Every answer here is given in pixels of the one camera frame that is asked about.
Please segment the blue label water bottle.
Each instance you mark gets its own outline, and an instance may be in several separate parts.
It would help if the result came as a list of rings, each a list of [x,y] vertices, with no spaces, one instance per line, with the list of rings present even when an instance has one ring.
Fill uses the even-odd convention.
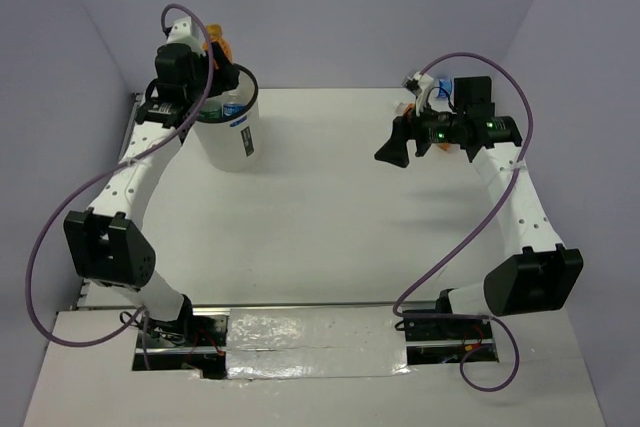
[[[245,101],[243,96],[238,91],[228,92],[222,102],[222,113],[225,119],[236,116],[242,112],[245,108]]]

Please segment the long orange label bottle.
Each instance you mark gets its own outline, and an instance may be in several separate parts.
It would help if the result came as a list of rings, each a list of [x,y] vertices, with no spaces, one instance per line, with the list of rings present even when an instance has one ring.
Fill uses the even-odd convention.
[[[436,111],[425,107],[418,111],[415,104],[407,104],[393,121],[403,141],[415,143],[415,156],[423,157],[432,145],[447,151],[453,144],[453,124],[456,116],[450,111]]]

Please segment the small orange juice bottle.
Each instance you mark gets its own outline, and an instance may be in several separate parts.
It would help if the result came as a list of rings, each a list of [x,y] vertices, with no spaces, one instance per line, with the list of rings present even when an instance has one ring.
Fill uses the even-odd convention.
[[[224,53],[226,59],[233,63],[233,53],[232,53],[232,49],[230,44],[227,42],[227,40],[225,40],[224,35],[223,35],[223,29],[221,27],[221,25],[219,24],[207,24],[206,25],[206,31],[207,31],[207,35],[209,37],[209,41],[212,44],[212,46],[218,46],[220,47],[220,49],[222,50],[222,52]],[[202,48],[205,52],[205,56],[208,56],[208,44],[207,42],[203,42],[202,44]],[[216,60],[217,57],[215,57],[214,55],[214,71],[219,69],[219,62],[218,60]]]

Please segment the green label clear bottle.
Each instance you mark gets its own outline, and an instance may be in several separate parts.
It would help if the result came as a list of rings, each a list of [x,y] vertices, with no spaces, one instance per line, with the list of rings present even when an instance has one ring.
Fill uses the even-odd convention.
[[[223,118],[222,104],[213,98],[207,99],[199,111],[199,122],[217,123]]]

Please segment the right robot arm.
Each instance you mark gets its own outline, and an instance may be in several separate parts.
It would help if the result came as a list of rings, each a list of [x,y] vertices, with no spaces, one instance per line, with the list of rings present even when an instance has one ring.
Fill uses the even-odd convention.
[[[584,265],[552,227],[521,154],[524,139],[513,118],[499,116],[489,77],[457,78],[447,90],[416,73],[405,82],[415,102],[392,123],[376,160],[405,168],[407,144],[424,156],[435,145],[457,145],[467,155],[493,203],[505,258],[473,285],[443,290],[432,309],[410,310],[402,326],[437,327],[456,338],[471,321],[561,309]]]

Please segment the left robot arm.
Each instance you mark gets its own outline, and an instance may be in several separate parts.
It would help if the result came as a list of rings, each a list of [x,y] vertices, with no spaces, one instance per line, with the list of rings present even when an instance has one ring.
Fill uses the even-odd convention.
[[[236,88],[240,70],[218,40],[202,46],[168,42],[158,48],[155,68],[120,168],[85,210],[66,214],[63,230],[77,274],[144,309],[143,329],[179,346],[193,339],[199,324],[190,299],[158,272],[143,220],[162,174],[189,134],[190,115],[201,100]]]

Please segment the white bin with black rim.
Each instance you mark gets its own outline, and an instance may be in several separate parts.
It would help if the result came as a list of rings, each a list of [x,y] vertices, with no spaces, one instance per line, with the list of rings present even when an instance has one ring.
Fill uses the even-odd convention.
[[[246,103],[244,110],[234,117],[223,117],[217,123],[203,123],[197,119],[192,128],[209,162],[226,172],[248,168],[259,157],[262,144],[259,85],[249,69],[241,64],[236,66],[240,71],[239,85],[231,91],[242,94]],[[222,104],[228,92],[208,99],[216,99]]]

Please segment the small blue cap bottle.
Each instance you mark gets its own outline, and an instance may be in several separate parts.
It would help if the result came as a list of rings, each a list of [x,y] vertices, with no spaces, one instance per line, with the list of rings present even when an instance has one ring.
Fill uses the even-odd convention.
[[[435,98],[447,99],[451,97],[453,90],[453,80],[450,78],[441,78],[435,81],[432,93]]]

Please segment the silver tape strip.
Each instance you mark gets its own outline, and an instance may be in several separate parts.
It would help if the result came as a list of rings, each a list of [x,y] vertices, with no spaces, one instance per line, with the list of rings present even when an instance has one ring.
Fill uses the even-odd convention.
[[[226,338],[230,379],[368,378],[410,371],[387,307],[235,309]]]

